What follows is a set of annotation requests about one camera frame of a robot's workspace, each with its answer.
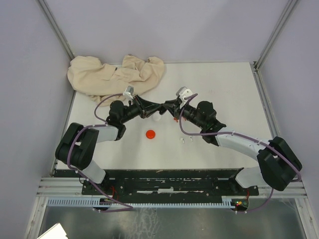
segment metal frame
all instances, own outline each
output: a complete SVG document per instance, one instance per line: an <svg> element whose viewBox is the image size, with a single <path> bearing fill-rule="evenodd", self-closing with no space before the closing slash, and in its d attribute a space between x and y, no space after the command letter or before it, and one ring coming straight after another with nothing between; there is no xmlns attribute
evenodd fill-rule
<svg viewBox="0 0 319 239"><path fill-rule="evenodd" d="M271 49L273 48L275 42L277 41L280 33L283 31L286 23L288 22L291 14L293 13L293 11L295 10L297 4L300 2L300 0L289 0L287 5L285 6L282 14L280 15L276 26L273 30L273 32L271 33L263 51L260 54L259 59L257 60L257 62L255 63L255 68L257 70L259 70L262 65L265 63L267 56L269 55Z"/></svg>
<svg viewBox="0 0 319 239"><path fill-rule="evenodd" d="M127 203L134 208L223 208L232 209L230 198L223 198L222 203ZM89 208L105 208L109 205L100 203L100 198L93 197L50 197L47 206L50 207L89 207ZM123 206L114 204L112 208L122 208Z"/></svg>
<svg viewBox="0 0 319 239"><path fill-rule="evenodd" d="M45 0L36 0L46 16L48 22L50 23L53 31L56 33L59 41L62 44L63 49L65 50L67 56L70 60L74 58L74 53L72 52L70 45L68 44L63 32L59 28L56 20L53 17L52 12L50 11L48 4ZM280 33L283 31L286 23L288 22L292 12L296 8L300 0L289 0L285 9L283 10L269 40L267 41L266 46L257 62L252 65L252 72L255 78L256 86L261 98L261 102L264 107L265 115L267 122L271 131L272 136L279 135L280 132L277 127L277 123L270 105L270 101L267 97L267 93L263 84L262 76L260 74L260 68L266 61L267 56L269 55L271 49L273 48L275 42L277 41ZM67 127L67 122L70 116L72 105L74 102L75 93L72 97L72 102L70 104L70 109L68 112L67 120L65 123L64 131ZM52 164L52 172L55 169L55 162ZM251 196L251 198L267 198L270 192L270 187L268 185L259 186L260 196ZM34 207L31 213L30 221L27 226L25 237L26 239L34 239L38 236L41 222L44 216L44 211L47 205L47 202L50 197L72 197L75 199L81 198L101 198L101 196L85 196L81 194L82 185L78 181L78 178L42 178L40 186L36 195L36 200ZM316 220L314 218L313 212L311 210L309 200L302 182L291 183L284 192L275 191L273 198L294 198L297 204L298 212L306 233L307 238L309 239L319 239L319 230Z"/></svg>
<svg viewBox="0 0 319 239"><path fill-rule="evenodd" d="M71 102L70 102L70 107L69 107L69 110L68 110L68 113L67 113L67 116L66 116L66 119L65 119L65 123L64 123L64 128L63 128L63 131L62 131L61 139L64 136L64 134L65 134L65 132L67 130L67 127L68 127L68 122L69 122L71 111L72 111L72 107L73 107L73 104L74 104L75 95L76 95L76 91L73 90L73 94L72 94L72 98L71 98ZM54 174L54 171L56 169L57 163L58 163L58 160L54 156L52 165L50 167L50 176L51 177Z"/></svg>

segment beige cloth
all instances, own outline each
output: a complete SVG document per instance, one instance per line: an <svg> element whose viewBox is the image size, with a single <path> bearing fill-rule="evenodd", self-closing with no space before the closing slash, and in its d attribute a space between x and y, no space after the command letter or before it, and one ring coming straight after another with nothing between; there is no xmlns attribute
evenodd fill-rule
<svg viewBox="0 0 319 239"><path fill-rule="evenodd" d="M164 62L157 57L150 57L147 62L131 55L126 55L122 67L102 64L92 56L77 56L71 61L68 79L76 91L85 93L96 103L113 94L123 93L127 86L134 87L134 94L140 95L158 85L164 70ZM113 97L102 106L108 106L114 100L125 99L124 96Z"/></svg>

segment purple cable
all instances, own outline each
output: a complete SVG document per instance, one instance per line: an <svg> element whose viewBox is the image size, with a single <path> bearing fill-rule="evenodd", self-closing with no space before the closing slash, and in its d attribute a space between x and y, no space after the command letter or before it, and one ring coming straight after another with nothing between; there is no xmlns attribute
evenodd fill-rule
<svg viewBox="0 0 319 239"><path fill-rule="evenodd" d="M105 99L103 99L101 102L99 102L98 105L95 107L95 109L94 109L94 116L95 116L96 118L98 118L99 120L103 121L104 123L107 123L105 119L102 119L102 118L100 118L100 117L97 116L96 110L98 109L98 107L99 107L104 101L108 100L109 98L114 97L114 96L122 96L122 95L123 95L123 94L114 94L114 95L111 95L111 96L107 96Z"/></svg>
<svg viewBox="0 0 319 239"><path fill-rule="evenodd" d="M198 94L194 94L190 97L186 97L185 99L188 100L186 102L186 105L189 104L189 102L194 99ZM262 146L265 146L267 147L268 149L270 149L271 151L273 151L275 154L277 154L282 160L284 160L293 170L294 172L297 174L298 178L295 179L295 180L292 180L292 182L299 182L301 180L301 174L300 172L298 171L298 169L288 160L286 159L281 153L279 153L277 150L275 150L274 148L272 148L271 146L269 146L268 144L264 143L264 142L260 142L258 141L257 139L255 138L252 138L252 137L249 137L249 136L246 136L244 134L240 134L240 133L235 133L235 132L214 132L214 133L188 133L186 131L184 131L182 125L181 125L181 119L182 119L182 115L183 115L183 112L184 112L184 107L182 108L181 112L180 112L180 115L179 115L179 127L180 127L180 130L186 134L186 135L190 135L190 136L207 136L207 135L219 135L219 134L231 134L231 135L236 135L236 136L239 136L239 137L242 137L242 138L245 138L245 139L248 139L250 141L253 141L254 143L259 143L261 144ZM249 211L246 211L244 213L247 213L247 212L254 212L254 211L257 211L259 209L261 209L262 207L266 206L269 202L270 202L270 199L272 197L274 193L274 189L272 188L271 192L270 192L270 195L268 197L268 199L259 207L256 207L254 209L251 209Z"/></svg>
<svg viewBox="0 0 319 239"><path fill-rule="evenodd" d="M102 189L100 189L100 188L98 187L98 185L96 185L91 179L89 179L88 177L86 177L86 176L85 176L81 171L79 171L76 167L72 167L72 166L71 166L71 163L70 163L71 153L72 153L72 151L73 151L73 148L74 148L74 145L75 145L76 141L78 140L78 138L80 137L80 135L81 135L86 129L91 128L91 127L105 127L105 126L107 126L107 121L106 121L105 119L102 119L102 118L98 117L97 114L96 114L96 110L98 109L98 107L99 107L104 101L108 100L109 98L114 97L114 96L122 96L122 95L123 95L123 94L114 94L114 95L111 95L111 96L106 97L105 99L103 99L101 102L98 103L98 105L97 105L97 106L95 107L95 109L94 109L94 116L95 116L96 118L98 118L99 120L103 121L105 124L88 125L88 126L84 127L83 129L81 129L81 130L78 132L78 134L75 136L75 138L74 138L74 140L73 140L73 142L72 142L72 144L71 144L71 147L70 147L70 150L69 150L69 153L68 153L68 157L67 157L67 165L68 165L68 168L69 168L69 169L77 171L80 176L82 176L83 178L85 178L86 180L88 180L88 181L93 185L93 187L96 188L96 190L98 190L102 195L104 195L105 197L107 197L107 198L110 199L111 201L113 201L113 202L115 202L115 203L118 203L118 204L120 204L120 205L122 205L122 206L127 207L127 208L115 209L115 210L110 210L110 211L108 211L108 210L107 210L107 211L102 211L103 213L113 213L113 212L130 211L130 210L133 209L133 207L130 206L130 205L127 205L127 204L125 204L125 203L121 203L120 201L115 200L114 198L111 198L111 197L108 196L106 193L104 193L104 192L102 191Z"/></svg>
<svg viewBox="0 0 319 239"><path fill-rule="evenodd" d="M86 177L81 171L79 171L77 168L75 167L72 167L71 166L71 163L70 163L70 160L71 160L71 153L73 151L73 148L74 148L74 145L76 143L76 141L78 140L78 138L80 137L80 135L88 128L91 128L91 127L105 127L106 124L96 124L96 125L88 125L88 126L85 126L83 129L81 129L78 134L75 136L72 144L71 144L71 147L70 147L70 150L69 150L69 153L68 153L68 157L67 157L67 165L69 167L69 169L71 170L75 170L78 172L79 175L81 175L83 178L85 178L86 180L88 180L95 188L96 190L98 190L102 195L104 195L105 197L107 197L108 199L110 199L111 201L115 202L115 203L118 203L120 205L123 205L125 207L128 207L128 208L121 208L121 209L115 209L115 210L110 210L110 211L102 211L102 212L105 212L105 213L113 213L113 212L123 212L123 211L129 211L129 210L132 210L133 207L130 206L130 205L127 205L125 203L121 203L120 201L118 200L115 200L114 198L111 198L110 196L108 196L105 192L103 192L91 179L89 179L88 177Z"/></svg>

